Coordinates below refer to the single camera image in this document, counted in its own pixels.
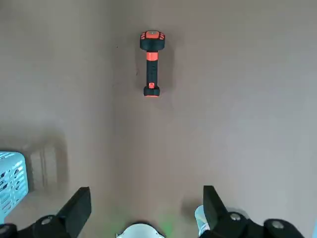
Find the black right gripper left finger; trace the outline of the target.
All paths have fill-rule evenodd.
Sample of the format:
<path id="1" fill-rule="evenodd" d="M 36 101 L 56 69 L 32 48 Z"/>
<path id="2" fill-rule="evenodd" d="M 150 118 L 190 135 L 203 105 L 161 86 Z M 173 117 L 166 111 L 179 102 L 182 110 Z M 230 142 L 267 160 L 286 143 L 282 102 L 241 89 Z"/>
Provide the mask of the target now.
<path id="1" fill-rule="evenodd" d="M 76 238 L 92 211 L 89 187 L 79 188 L 55 215 L 39 218 L 19 230 L 13 223 L 1 224 L 2 238 Z"/>

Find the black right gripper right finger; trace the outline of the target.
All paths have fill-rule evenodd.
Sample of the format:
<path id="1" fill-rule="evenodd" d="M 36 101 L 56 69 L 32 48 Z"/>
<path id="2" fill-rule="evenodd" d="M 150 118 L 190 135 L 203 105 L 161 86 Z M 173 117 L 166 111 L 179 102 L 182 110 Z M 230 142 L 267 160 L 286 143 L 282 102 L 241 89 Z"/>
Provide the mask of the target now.
<path id="1" fill-rule="evenodd" d="M 267 219 L 262 225 L 239 212 L 229 212 L 214 186 L 203 187 L 204 214 L 209 230 L 204 238 L 303 238 L 302 233 L 290 222 Z"/>

